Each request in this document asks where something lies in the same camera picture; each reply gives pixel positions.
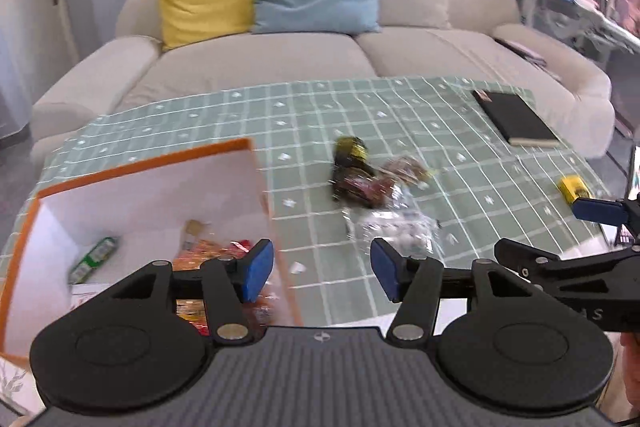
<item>black notebook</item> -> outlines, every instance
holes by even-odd
[[[476,89],[474,97],[510,145],[558,147],[558,137],[519,95]]]

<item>floor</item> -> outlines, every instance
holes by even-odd
[[[0,250],[14,227],[16,214],[36,184],[30,150],[28,129],[0,140]]]
[[[0,140],[0,249],[14,227],[14,219],[36,183],[29,160],[31,136],[28,130]],[[627,166],[631,142],[615,133],[609,153],[620,165]],[[608,156],[590,160],[590,165],[604,181],[612,196],[623,197],[626,176]]]
[[[619,119],[629,129],[640,127],[640,54],[615,51],[611,54],[607,74],[611,78],[611,102]]]

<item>green checkered tablecloth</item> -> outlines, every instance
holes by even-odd
[[[561,253],[600,234],[576,220],[556,189],[580,174],[605,187],[567,145],[511,147],[470,90],[530,92],[464,78],[376,78],[270,84],[189,96],[102,116],[68,140],[35,190],[76,176],[177,150],[249,136],[268,181],[269,200],[289,280],[307,326],[393,312],[368,257],[346,235],[328,185],[338,136],[358,136],[373,165],[408,153],[435,176],[412,188],[418,206],[440,220],[449,267],[492,257],[508,237]],[[0,257],[4,277],[24,219]]]

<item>green snack package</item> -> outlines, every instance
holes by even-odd
[[[93,247],[69,274],[69,284],[79,284],[87,280],[91,273],[101,266],[118,249],[118,240],[105,237]]]

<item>circular pad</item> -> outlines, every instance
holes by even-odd
[[[593,401],[609,377],[607,337],[580,315],[537,301],[500,299],[443,332],[438,361],[465,391],[519,412],[569,411]]]
[[[114,300],[94,316],[72,313],[45,328],[30,360],[48,401],[100,414],[168,398],[196,377],[205,356],[204,340],[180,317]]]

